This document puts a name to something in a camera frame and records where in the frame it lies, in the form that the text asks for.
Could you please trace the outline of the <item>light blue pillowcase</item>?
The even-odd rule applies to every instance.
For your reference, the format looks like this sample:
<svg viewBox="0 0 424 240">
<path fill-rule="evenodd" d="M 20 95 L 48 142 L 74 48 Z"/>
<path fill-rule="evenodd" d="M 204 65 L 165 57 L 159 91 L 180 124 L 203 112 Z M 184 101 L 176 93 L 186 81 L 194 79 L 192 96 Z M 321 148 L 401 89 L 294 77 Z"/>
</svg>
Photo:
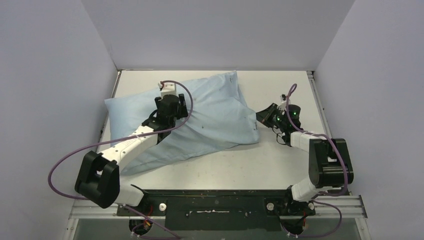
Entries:
<svg viewBox="0 0 424 240">
<path fill-rule="evenodd" d="M 177 90 L 190 91 L 186 98 L 187 108 L 192 110 L 190 118 L 179 120 L 178 129 L 132 160 L 123 169 L 124 175 L 259 142 L 256 113 L 248 107 L 235 71 L 187 80 Z M 158 95 L 159 91 L 153 89 L 106 99 L 111 139 L 132 134 L 155 109 Z"/>
</svg>

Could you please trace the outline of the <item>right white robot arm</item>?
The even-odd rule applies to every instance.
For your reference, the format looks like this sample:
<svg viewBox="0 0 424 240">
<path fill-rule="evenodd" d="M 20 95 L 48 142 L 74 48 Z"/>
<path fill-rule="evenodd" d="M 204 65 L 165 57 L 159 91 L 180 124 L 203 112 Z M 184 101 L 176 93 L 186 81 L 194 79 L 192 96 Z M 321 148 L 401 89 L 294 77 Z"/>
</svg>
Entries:
<svg viewBox="0 0 424 240">
<path fill-rule="evenodd" d="M 278 106 L 275 103 L 256 113 L 258 122 L 280 130 L 286 146 L 308 153 L 308 176 L 292 185 L 291 195 L 282 201 L 284 210 L 289 214 L 297 213 L 302 209 L 303 202 L 314 197 L 346 194 L 354 179 L 346 140 L 304 130 L 300 113 L 298 105 Z"/>
</svg>

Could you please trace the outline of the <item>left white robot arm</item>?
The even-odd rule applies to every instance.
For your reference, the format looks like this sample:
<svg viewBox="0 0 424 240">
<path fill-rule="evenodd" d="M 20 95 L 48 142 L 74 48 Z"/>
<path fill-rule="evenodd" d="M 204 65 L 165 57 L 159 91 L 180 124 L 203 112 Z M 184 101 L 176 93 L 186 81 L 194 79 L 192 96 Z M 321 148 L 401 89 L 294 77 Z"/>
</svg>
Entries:
<svg viewBox="0 0 424 240">
<path fill-rule="evenodd" d="M 176 128 L 176 121 L 187 120 L 189 111 L 184 94 L 165 94 L 154 99 L 156 110 L 125 140 L 99 153 L 83 157 L 74 189 L 105 209 L 112 204 L 129 205 L 137 215 L 145 214 L 150 202 L 140 188 L 122 183 L 121 171 L 144 151 L 163 141 Z"/>
</svg>

